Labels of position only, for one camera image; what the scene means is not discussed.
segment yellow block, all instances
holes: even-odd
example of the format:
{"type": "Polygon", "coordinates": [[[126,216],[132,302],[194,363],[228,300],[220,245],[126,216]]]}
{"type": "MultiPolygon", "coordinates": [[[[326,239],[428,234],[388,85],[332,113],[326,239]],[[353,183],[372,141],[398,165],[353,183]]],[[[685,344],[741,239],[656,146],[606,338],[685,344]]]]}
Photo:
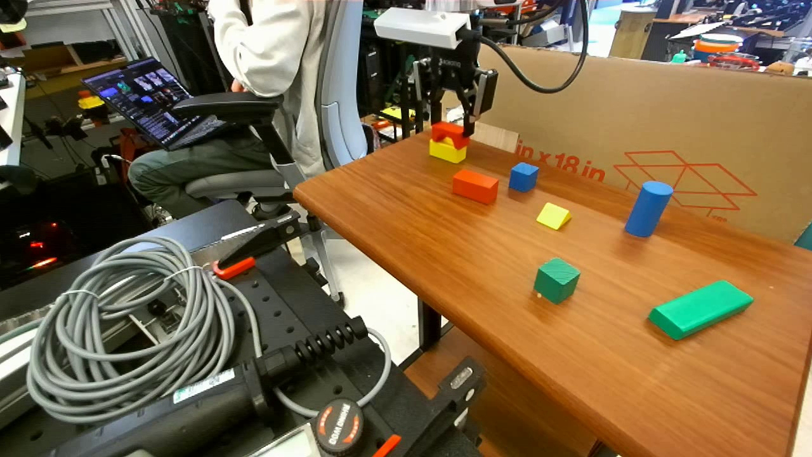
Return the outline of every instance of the yellow block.
{"type": "Polygon", "coordinates": [[[553,232],[561,232],[561,226],[567,221],[567,208],[561,208],[554,204],[546,204],[535,220],[539,226],[548,226],[553,232]]]}
{"type": "Polygon", "coordinates": [[[447,162],[461,162],[466,159],[466,147],[456,151],[452,137],[440,143],[428,141],[428,156],[447,162]]]}

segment black cable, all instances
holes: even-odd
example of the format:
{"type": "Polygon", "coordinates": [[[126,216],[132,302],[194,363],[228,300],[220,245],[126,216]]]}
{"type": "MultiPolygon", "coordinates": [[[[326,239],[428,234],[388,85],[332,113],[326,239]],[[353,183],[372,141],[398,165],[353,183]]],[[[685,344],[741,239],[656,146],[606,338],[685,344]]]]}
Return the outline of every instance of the black cable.
{"type": "Polygon", "coordinates": [[[538,93],[538,95],[558,95],[558,93],[567,89],[567,86],[579,79],[579,74],[580,74],[580,70],[584,70],[584,65],[586,65],[586,57],[587,57],[587,16],[586,16],[586,0],[579,0],[579,14],[580,14],[580,27],[584,27],[580,53],[579,53],[576,70],[574,70],[574,71],[563,79],[563,85],[558,85],[558,86],[538,86],[538,85],[533,85],[533,82],[509,62],[509,57],[501,51],[501,46],[494,44],[494,41],[490,41],[486,37],[481,37],[481,34],[466,34],[464,39],[480,41],[480,44],[483,44],[486,48],[491,48],[491,51],[506,65],[506,70],[518,76],[518,82],[521,82],[530,93],[538,93]]]}

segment blue cylinder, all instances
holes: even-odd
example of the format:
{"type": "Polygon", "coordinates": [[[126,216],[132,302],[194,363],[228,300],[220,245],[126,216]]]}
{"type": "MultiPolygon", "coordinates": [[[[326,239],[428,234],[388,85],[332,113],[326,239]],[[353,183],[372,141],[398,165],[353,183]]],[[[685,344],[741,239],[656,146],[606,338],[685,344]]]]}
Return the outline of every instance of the blue cylinder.
{"type": "Polygon", "coordinates": [[[674,192],[666,183],[646,180],[639,189],[636,204],[627,220],[627,234],[639,239],[651,236],[672,193],[674,192]]]}

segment green block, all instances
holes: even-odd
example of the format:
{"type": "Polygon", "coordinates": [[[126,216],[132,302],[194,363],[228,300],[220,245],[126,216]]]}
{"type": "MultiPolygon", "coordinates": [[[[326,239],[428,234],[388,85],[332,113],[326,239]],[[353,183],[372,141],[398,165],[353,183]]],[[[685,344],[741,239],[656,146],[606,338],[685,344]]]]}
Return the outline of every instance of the green block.
{"type": "Polygon", "coordinates": [[[549,259],[538,268],[535,274],[535,292],[549,302],[563,302],[576,292],[580,273],[563,259],[549,259]]]}
{"type": "Polygon", "coordinates": [[[711,329],[736,314],[744,314],[754,302],[726,281],[711,283],[694,292],[674,297],[648,314],[648,322],[656,326],[672,340],[681,340],[703,329],[711,329]]]}

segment chair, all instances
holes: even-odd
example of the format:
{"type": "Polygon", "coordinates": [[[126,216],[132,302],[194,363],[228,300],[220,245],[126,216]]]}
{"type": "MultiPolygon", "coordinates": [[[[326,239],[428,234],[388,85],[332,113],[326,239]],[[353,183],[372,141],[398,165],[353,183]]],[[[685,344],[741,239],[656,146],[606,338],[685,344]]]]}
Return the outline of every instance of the chair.
{"type": "MultiPolygon", "coordinates": [[[[336,169],[367,154],[354,96],[362,0],[330,0],[324,22],[324,48],[317,76],[317,117],[324,165],[336,169]]],[[[247,123],[268,147],[268,160],[274,162],[268,171],[207,176],[188,183],[184,192],[204,201],[247,193],[259,204],[259,220],[289,213],[292,189],[303,179],[286,154],[292,133],[286,131],[289,123],[279,117],[279,108],[280,96],[253,95],[204,95],[178,105],[178,114],[214,114],[231,123],[247,123]]],[[[308,213],[298,216],[298,221],[303,255],[317,258],[317,265],[312,265],[308,258],[307,268],[318,268],[318,274],[330,288],[330,297],[343,302],[335,269],[326,263],[321,223],[308,213]]]]}

